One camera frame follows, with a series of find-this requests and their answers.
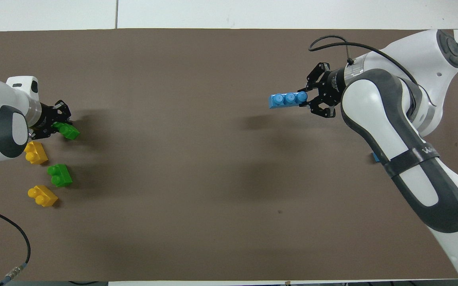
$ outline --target green block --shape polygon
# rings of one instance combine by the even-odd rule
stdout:
[[[47,174],[51,175],[51,182],[56,187],[66,187],[72,183],[72,178],[66,165],[56,164],[47,168]]]
[[[56,128],[58,132],[60,132],[65,138],[73,140],[75,139],[79,134],[79,130],[75,128],[73,125],[66,124],[63,122],[54,122],[52,124],[53,128]]]

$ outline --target yellow block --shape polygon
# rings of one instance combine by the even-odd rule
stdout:
[[[43,162],[49,160],[45,154],[45,150],[43,150],[42,143],[40,142],[29,142],[26,145],[26,148],[24,148],[24,152],[26,152],[26,160],[31,164],[42,164]]]
[[[29,191],[27,191],[27,195],[35,198],[35,203],[43,207],[52,206],[54,202],[58,200],[58,197],[56,197],[55,194],[43,185],[35,186],[34,188],[29,189]]]

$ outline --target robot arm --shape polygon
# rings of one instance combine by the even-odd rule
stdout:
[[[62,100],[54,106],[40,103],[38,81],[33,76],[16,76],[8,78],[6,84],[0,82],[0,161],[19,156],[28,137],[46,138],[57,132],[53,127],[56,122],[71,126],[70,115]]]
[[[422,138],[442,117],[447,88],[458,72],[458,44],[443,31],[430,30],[381,51],[403,69],[374,51],[333,71],[319,63],[298,91],[318,89],[319,95],[296,106],[331,118],[333,107],[342,103],[346,124],[367,141],[458,272],[458,175]]]

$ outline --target blue toy brick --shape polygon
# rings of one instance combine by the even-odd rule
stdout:
[[[306,92],[290,92],[272,94],[268,98],[270,108],[298,106],[300,103],[307,101]]]
[[[372,155],[374,156],[374,161],[376,161],[376,163],[379,162],[379,158],[374,152],[372,152]]]

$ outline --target velcro strap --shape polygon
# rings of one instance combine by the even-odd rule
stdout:
[[[429,143],[423,143],[406,152],[392,158],[389,163],[385,164],[385,170],[390,178],[419,165],[423,161],[439,157],[438,152]]]

